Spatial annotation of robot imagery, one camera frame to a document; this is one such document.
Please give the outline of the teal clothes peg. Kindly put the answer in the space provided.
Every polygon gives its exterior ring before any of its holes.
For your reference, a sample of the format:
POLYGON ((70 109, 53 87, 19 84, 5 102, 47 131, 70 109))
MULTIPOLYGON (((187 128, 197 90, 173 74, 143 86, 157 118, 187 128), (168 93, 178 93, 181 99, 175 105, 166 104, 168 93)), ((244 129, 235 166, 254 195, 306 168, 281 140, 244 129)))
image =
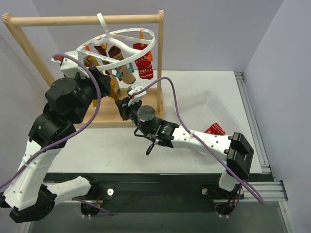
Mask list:
POLYGON ((115 76, 126 84, 132 84, 136 80, 133 75, 134 70, 131 67, 127 67, 127 65, 115 68, 115 71, 115 76))

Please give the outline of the mustard yellow sock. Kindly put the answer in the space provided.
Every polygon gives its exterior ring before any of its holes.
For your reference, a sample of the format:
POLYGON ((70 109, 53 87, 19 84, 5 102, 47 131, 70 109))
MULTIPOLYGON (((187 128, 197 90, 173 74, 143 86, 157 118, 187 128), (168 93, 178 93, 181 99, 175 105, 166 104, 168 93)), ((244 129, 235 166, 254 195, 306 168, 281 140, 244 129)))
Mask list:
MULTIPOLYGON (((84 57, 83 61, 86 67, 93 67, 93 66, 97 67, 100 65, 97 59, 91 55, 84 57)), ((101 73, 102 74, 105 73, 105 75, 110 76, 111 78, 111 81, 110 81, 111 94, 109 95, 109 97, 112 98, 114 101, 119 100, 119 97, 121 96, 121 91, 120 91, 120 87, 119 87, 117 79, 114 76, 112 76, 112 71, 105 70, 105 71, 102 71, 101 73)))

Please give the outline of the red snowflake sock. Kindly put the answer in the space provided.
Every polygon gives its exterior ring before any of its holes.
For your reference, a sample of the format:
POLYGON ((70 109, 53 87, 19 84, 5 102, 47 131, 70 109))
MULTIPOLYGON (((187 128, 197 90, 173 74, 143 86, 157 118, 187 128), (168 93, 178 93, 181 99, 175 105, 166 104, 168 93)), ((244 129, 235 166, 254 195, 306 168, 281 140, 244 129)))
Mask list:
POLYGON ((226 135, 226 132, 217 122, 213 123, 207 130, 205 130, 205 133, 212 135, 226 135))

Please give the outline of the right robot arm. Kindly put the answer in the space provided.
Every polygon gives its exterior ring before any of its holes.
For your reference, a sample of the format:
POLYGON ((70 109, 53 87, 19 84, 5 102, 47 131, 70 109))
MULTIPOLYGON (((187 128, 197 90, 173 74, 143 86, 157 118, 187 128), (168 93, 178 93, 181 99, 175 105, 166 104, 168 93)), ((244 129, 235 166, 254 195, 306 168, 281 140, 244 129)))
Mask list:
POLYGON ((116 102, 122 120, 130 120, 136 126, 134 135, 152 142, 146 151, 149 155, 155 145, 168 148, 190 149, 210 153, 225 166, 216 194, 226 198, 232 194, 239 181, 249 178, 254 150, 242 133, 213 135, 186 130, 183 126, 156 117, 155 110, 141 101, 130 104, 130 98, 116 102))

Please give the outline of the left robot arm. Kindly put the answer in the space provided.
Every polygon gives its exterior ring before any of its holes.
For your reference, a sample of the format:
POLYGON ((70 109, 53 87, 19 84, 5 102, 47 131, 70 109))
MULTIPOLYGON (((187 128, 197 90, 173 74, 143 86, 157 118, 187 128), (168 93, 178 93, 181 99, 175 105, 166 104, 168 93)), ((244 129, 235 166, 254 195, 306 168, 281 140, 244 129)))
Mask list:
POLYGON ((93 100, 111 93, 110 76, 96 67, 88 70, 94 80, 76 73, 54 81, 45 93, 47 104, 28 134, 18 175, 0 195, 0 206, 12 209, 9 216, 15 223, 41 220, 64 201, 75 197, 92 200, 99 193, 98 182, 90 175, 43 184, 53 160, 76 132, 74 125, 82 123, 93 100))

